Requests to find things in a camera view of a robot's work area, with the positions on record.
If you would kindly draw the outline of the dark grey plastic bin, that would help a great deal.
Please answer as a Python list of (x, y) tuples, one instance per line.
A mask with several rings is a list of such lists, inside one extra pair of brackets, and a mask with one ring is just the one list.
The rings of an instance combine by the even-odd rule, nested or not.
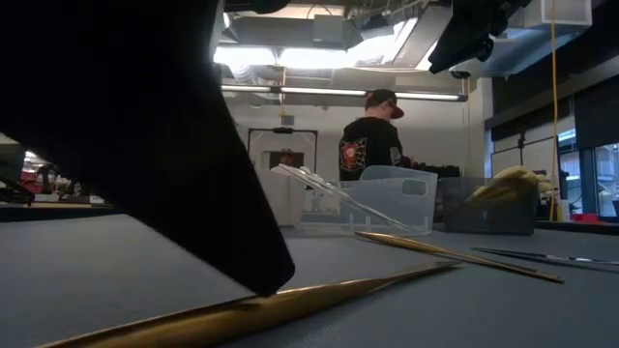
[(530, 236), (539, 199), (535, 193), (513, 201), (466, 202), (486, 178), (443, 178), (438, 181), (442, 222), (448, 233)]

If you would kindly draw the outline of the white ceiling box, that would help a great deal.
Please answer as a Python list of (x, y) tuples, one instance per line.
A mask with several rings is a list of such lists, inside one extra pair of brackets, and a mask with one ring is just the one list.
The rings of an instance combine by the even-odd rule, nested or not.
[(590, 26), (591, 0), (541, 0), (542, 20), (561, 25)]

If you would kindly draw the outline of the clear plastic bin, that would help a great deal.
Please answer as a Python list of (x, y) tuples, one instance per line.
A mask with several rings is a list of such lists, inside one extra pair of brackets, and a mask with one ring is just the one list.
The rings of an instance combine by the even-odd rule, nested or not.
[(329, 193), (313, 188), (305, 171), (295, 177), (306, 185), (300, 226), (304, 229), (352, 234), (356, 231), (398, 236), (426, 236), (432, 231), (438, 176), (395, 166), (371, 166), (359, 181), (326, 182), (352, 198), (403, 222), (410, 232), (397, 230), (382, 219), (360, 212)]

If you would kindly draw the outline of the grey ventilation duct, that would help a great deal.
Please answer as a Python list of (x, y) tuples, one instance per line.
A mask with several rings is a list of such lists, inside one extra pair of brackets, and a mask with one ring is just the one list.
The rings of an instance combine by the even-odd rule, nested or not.
[(347, 50), (363, 41), (351, 20), (340, 15), (314, 18), (239, 17), (223, 30), (226, 44)]

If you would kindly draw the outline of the long ceiling light tube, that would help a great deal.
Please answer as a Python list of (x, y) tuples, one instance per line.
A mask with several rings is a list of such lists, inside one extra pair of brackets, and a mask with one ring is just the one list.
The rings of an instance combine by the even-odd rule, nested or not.
[[(290, 86), (262, 86), (262, 85), (222, 85), (224, 92), (238, 93), (272, 93), (272, 94), (300, 94), (300, 95), (324, 95), (338, 97), (364, 97), (367, 92), (352, 89), (330, 89), (312, 87)], [(458, 94), (433, 94), (422, 92), (396, 92), (399, 100), (415, 100), (430, 102), (467, 102), (467, 95)]]

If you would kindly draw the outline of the grey table mat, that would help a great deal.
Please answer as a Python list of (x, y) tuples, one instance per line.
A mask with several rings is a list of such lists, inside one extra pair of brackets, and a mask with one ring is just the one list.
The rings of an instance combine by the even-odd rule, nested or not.
[[(548, 282), (463, 263), (226, 348), (619, 348), (619, 237), (434, 232), (427, 242), (584, 256)], [(0, 347), (31, 347), (247, 290), (127, 216), (0, 223)]]

